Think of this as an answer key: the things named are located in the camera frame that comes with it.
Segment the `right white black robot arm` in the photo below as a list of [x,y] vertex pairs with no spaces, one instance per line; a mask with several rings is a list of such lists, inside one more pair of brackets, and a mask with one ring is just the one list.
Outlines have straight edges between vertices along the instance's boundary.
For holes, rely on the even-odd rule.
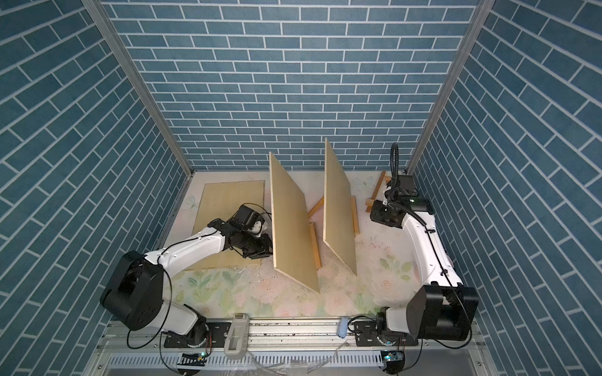
[[478,293],[466,286],[455,271],[437,231],[430,203],[420,197],[375,200],[370,219],[409,235],[422,283],[405,306],[381,309],[376,333],[385,338],[457,341],[459,349],[466,346],[473,336]]

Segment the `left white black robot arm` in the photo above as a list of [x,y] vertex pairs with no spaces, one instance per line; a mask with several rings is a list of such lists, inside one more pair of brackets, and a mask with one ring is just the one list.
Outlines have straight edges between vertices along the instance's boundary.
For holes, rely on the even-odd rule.
[[215,219],[205,229],[170,246],[142,254],[128,252],[119,260],[100,305],[131,331],[156,327],[202,342],[206,318],[197,310],[175,303],[172,278],[212,255],[238,249],[247,259],[272,255],[272,240],[261,230],[253,233],[235,223]]

